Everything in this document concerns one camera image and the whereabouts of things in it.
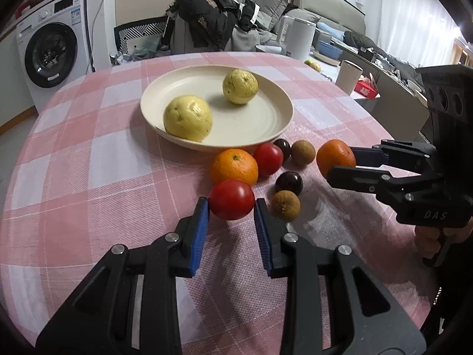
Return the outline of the person's right hand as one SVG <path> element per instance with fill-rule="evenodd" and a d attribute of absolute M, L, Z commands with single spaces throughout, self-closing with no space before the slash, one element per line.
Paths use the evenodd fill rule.
<path fill-rule="evenodd" d="M 416 226 L 414 244 L 422 258 L 431 259 L 441 249 L 440 231 L 434 227 Z M 452 236 L 453 243 L 463 243 L 472 234 L 472 219 L 463 228 L 444 228 L 445 236 Z"/>

